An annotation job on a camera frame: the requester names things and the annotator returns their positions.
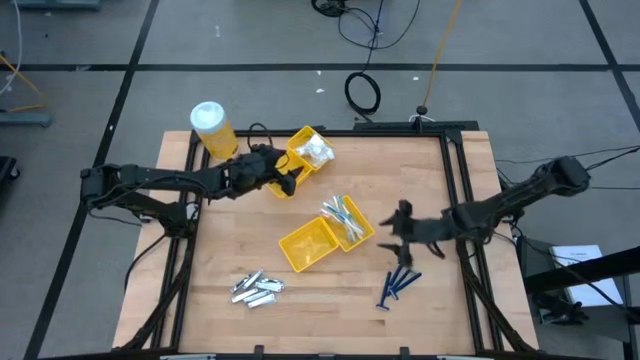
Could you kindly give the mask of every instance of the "white bottle cap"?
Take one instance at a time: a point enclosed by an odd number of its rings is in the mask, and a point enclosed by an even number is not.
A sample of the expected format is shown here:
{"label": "white bottle cap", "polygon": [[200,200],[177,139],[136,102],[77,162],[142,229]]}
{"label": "white bottle cap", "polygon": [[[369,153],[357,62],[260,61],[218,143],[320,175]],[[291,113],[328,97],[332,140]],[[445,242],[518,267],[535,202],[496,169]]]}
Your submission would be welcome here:
{"label": "white bottle cap", "polygon": [[205,101],[191,110],[191,126],[198,134],[215,134],[226,122],[224,109],[217,102]]}

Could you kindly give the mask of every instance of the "yellow plastic bin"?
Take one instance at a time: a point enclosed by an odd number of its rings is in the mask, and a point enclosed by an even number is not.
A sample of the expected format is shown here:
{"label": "yellow plastic bin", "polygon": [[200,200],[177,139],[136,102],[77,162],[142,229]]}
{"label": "yellow plastic bin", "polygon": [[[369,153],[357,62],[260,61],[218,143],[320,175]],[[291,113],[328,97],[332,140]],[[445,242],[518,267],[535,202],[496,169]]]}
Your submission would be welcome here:
{"label": "yellow plastic bin", "polygon": [[343,196],[343,199],[344,205],[347,207],[347,210],[349,210],[349,213],[351,213],[351,215],[353,216],[353,219],[358,223],[358,225],[360,225],[362,230],[364,230],[362,239],[357,239],[355,242],[350,242],[344,225],[331,219],[327,219],[327,224],[329,225],[329,228],[331,228],[331,232],[334,234],[342,250],[344,250],[345,252],[349,252],[356,246],[365,242],[365,240],[375,235],[376,231],[373,229],[373,226],[371,226],[364,215],[362,215],[360,209],[358,209],[356,204],[353,202],[353,200],[351,200],[349,196],[345,195]]}
{"label": "yellow plastic bin", "polygon": [[295,272],[301,272],[338,248],[335,235],[317,217],[280,240],[280,248]]}
{"label": "yellow plastic bin", "polygon": [[[281,174],[286,174],[288,171],[297,169],[300,166],[302,166],[303,169],[300,175],[296,177],[296,191],[298,190],[298,186],[300,186],[300,184],[302,184],[305,180],[307,180],[307,178],[311,174],[311,170],[312,170],[311,164],[304,161],[300,156],[298,156],[298,154],[295,153],[295,151],[291,151],[291,150],[287,150],[287,154],[284,156],[281,156],[280,159],[278,159],[278,162],[276,163],[276,167],[278,168],[278,171],[280,171]],[[280,187],[280,185],[278,185],[277,183],[268,184],[267,187],[269,187],[269,190],[271,190],[271,192],[275,196],[281,199],[286,199],[291,197],[285,194],[284,191],[282,191],[282,188]]]}
{"label": "yellow plastic bin", "polygon": [[[313,130],[311,126],[307,125],[303,127],[302,129],[300,129],[300,131],[298,131],[295,135],[293,135],[289,139],[289,141],[287,141],[287,149],[292,151],[294,154],[296,154],[296,156],[298,156],[298,154],[296,153],[296,148],[306,144],[311,139],[311,137],[315,134],[318,134],[318,132]],[[327,139],[322,137],[322,135],[320,134],[318,134],[318,136],[320,136],[322,140],[324,140],[324,142],[327,143],[327,145],[333,148],[333,145],[329,141],[327,141]],[[305,164],[311,166],[311,168],[314,171],[318,171],[322,166],[324,166],[324,164],[322,164],[318,167],[315,167],[309,161],[307,161],[307,159],[305,159],[304,157],[300,157],[300,158],[302,159],[302,161],[304,161]]]}

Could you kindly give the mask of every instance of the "yellow container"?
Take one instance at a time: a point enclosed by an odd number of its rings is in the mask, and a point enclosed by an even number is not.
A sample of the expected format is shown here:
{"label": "yellow container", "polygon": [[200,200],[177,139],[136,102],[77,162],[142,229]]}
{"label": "yellow container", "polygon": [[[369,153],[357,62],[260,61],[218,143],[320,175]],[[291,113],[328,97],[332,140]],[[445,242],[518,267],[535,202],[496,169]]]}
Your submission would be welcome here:
{"label": "yellow container", "polygon": [[353,219],[360,225],[362,230],[364,230],[364,235],[362,239],[358,239],[355,242],[350,242],[349,237],[347,235],[347,231],[344,228],[344,225],[332,221],[331,219],[327,220],[327,224],[329,228],[331,228],[331,232],[333,232],[338,244],[345,252],[349,252],[353,250],[356,246],[365,242],[365,240],[369,239],[373,235],[375,235],[376,231],[373,229],[373,226],[367,221],[367,219],[362,215],[360,209],[356,206],[356,204],[351,200],[349,196],[344,196],[344,205],[347,207],[347,210],[353,216]]}
{"label": "yellow container", "polygon": [[[293,151],[293,153],[295,153],[296,155],[298,155],[296,153],[296,148],[303,146],[304,144],[306,144],[313,135],[318,134],[317,131],[313,130],[313,128],[309,125],[303,127],[302,129],[300,129],[300,131],[298,131],[295,135],[293,135],[289,141],[287,141],[287,148],[291,151]],[[320,136],[322,138],[322,140],[324,140],[325,143],[327,143],[327,145],[329,145],[330,147],[333,147],[333,145],[327,141],[327,139],[325,139],[324,137],[322,137],[322,135],[318,134],[318,136]],[[304,161],[305,164],[311,166],[311,168],[314,171],[318,171],[320,170],[320,168],[324,165],[320,165],[318,167],[313,166],[309,161],[307,161],[307,159],[305,159],[304,157],[301,157],[302,161]]]}
{"label": "yellow container", "polygon": [[[289,170],[297,169],[300,166],[302,166],[303,169],[300,175],[296,177],[296,191],[298,190],[298,186],[300,186],[300,184],[302,184],[303,181],[307,180],[307,178],[311,174],[311,170],[312,170],[311,165],[306,163],[304,160],[302,160],[300,156],[298,156],[294,151],[291,151],[291,150],[287,150],[287,154],[284,156],[281,156],[280,159],[278,159],[278,162],[276,163],[276,167],[278,168],[278,171],[280,171],[281,174],[286,174]],[[288,196],[287,194],[284,193],[284,191],[282,191],[282,188],[280,187],[280,185],[276,183],[271,183],[271,184],[268,184],[267,186],[275,196],[281,199],[290,198],[290,196]]]}
{"label": "yellow container", "polygon": [[227,160],[238,153],[238,139],[220,104],[207,101],[196,105],[190,120],[211,156]]}
{"label": "yellow container", "polygon": [[335,235],[317,217],[280,240],[280,248],[295,272],[301,272],[338,248]]}

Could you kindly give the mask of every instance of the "yellow bottle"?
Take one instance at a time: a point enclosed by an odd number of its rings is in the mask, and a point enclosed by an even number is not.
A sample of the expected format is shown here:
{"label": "yellow bottle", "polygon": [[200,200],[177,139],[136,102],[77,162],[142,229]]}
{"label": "yellow bottle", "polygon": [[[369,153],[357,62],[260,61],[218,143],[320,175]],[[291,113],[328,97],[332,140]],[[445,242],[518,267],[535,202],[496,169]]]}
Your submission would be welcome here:
{"label": "yellow bottle", "polygon": [[220,104],[206,101],[191,110],[191,126],[211,156],[227,160],[238,153],[238,139]]}

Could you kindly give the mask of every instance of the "wooden tabletop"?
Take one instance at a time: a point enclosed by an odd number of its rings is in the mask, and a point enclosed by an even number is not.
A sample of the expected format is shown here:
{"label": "wooden tabletop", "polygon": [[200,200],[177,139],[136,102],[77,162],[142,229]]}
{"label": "wooden tabletop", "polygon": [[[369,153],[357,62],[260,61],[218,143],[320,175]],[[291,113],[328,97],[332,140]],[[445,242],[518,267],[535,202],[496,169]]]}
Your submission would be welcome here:
{"label": "wooden tabletop", "polygon": [[[463,133],[474,196],[499,191],[487,133]],[[164,135],[157,167],[184,168],[189,132]],[[253,143],[265,139],[252,139]],[[274,138],[285,147],[285,138]],[[412,354],[473,353],[460,265],[453,241],[440,243],[441,260],[414,245],[415,268],[423,276],[387,299],[389,312],[375,308],[385,274],[395,256],[376,246],[399,242],[378,222],[389,217],[398,200],[413,203],[414,217],[439,217],[449,207],[439,141],[430,138],[330,138],[336,159],[303,183],[293,199],[277,199],[264,188],[236,200],[213,201],[203,208],[180,343],[182,352]],[[239,139],[246,151],[245,139]],[[452,158],[455,149],[450,146]],[[454,163],[459,198],[463,198]],[[349,195],[374,225],[376,235],[349,253],[338,249],[302,273],[295,273],[278,241],[318,216],[323,201]],[[162,201],[175,192],[152,192]],[[509,234],[501,225],[498,232]],[[137,252],[162,233],[145,225]],[[125,294],[114,346],[129,340],[158,301],[169,241],[137,265]],[[498,307],[530,345],[537,340],[512,244],[496,237],[485,247]],[[278,303],[248,309],[232,304],[229,289],[246,274],[264,269],[285,282]],[[478,301],[485,347],[490,348],[486,313]],[[168,344],[174,309],[165,327]]]}

